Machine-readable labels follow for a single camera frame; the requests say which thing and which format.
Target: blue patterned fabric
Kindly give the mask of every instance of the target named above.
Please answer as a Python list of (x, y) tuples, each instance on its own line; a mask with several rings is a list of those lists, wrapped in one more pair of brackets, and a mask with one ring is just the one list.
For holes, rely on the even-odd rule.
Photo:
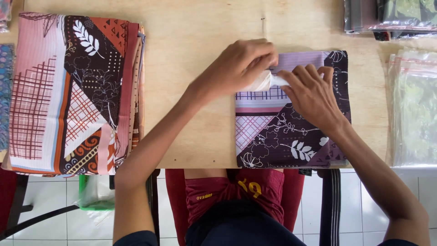
[(9, 108), (12, 86), (14, 45), (0, 45), (0, 151), (9, 143)]

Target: green basket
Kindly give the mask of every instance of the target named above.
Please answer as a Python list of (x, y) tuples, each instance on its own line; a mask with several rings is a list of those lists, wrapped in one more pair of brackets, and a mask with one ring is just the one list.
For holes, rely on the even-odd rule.
[[(79, 199), (82, 200), (82, 192), (87, 186), (88, 183), (88, 176), (89, 175), (79, 175)], [(87, 206), (81, 206), (79, 204), (79, 207), (81, 210), (85, 211), (111, 211), (114, 210), (114, 202), (111, 201), (97, 201), (94, 203), (91, 203)]]

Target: purple patterned fabric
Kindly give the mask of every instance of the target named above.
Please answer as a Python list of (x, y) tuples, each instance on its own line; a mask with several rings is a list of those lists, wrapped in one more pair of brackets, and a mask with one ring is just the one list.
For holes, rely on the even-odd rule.
[[(297, 65), (334, 67), (333, 91), (341, 112), (350, 119), (346, 51), (279, 54), (273, 74)], [(293, 109), (277, 86), (270, 91), (237, 92), (237, 164), (243, 168), (329, 167), (346, 157), (334, 142)]]

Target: maroon shorts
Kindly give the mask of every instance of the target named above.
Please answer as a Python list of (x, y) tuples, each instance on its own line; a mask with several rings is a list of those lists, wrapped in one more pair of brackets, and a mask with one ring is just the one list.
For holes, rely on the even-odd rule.
[(252, 199), (270, 216), (284, 223), (281, 206), (284, 174), (274, 169), (241, 169), (235, 181), (228, 178), (186, 179), (188, 223), (198, 220), (215, 203), (223, 200)]

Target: person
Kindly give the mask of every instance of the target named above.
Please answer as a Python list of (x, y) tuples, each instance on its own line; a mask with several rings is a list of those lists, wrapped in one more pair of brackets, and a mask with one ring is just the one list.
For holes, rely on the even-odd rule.
[[(272, 43), (265, 39), (239, 40), (188, 86), (115, 175), (115, 246), (157, 245), (144, 187), (147, 178), (200, 108), (216, 97), (231, 95), (250, 85), (263, 70), (277, 63), (278, 53)], [(281, 89), (290, 97), (295, 110), (336, 142), (370, 196), (388, 216), (390, 223), (380, 245), (429, 246), (426, 210), (358, 136), (337, 107), (332, 90), (333, 69), (297, 66), (292, 72), (282, 70), (277, 75), (290, 84)], [(268, 173), (247, 178), (258, 179), (267, 193), (257, 199), (245, 199), (242, 190), (248, 188), (249, 180), (232, 186), (224, 181), (225, 169), (185, 170), (190, 212), (190, 227), (185, 236), (188, 246), (304, 245), (281, 225), (283, 214), (278, 206), (284, 178), (281, 170), (270, 169)], [(214, 192), (199, 199), (195, 197), (199, 190)]]

